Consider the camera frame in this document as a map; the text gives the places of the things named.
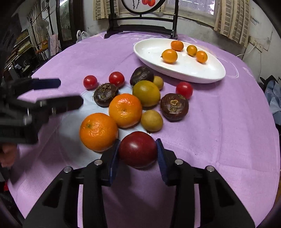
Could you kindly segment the person's left hand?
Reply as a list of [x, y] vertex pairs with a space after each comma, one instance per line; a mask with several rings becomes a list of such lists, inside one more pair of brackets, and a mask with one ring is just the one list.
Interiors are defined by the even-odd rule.
[[15, 159], [17, 157], [18, 153], [18, 147], [16, 144], [13, 143], [3, 143], [1, 146], [2, 152], [1, 152], [1, 166], [3, 168], [11, 167]]

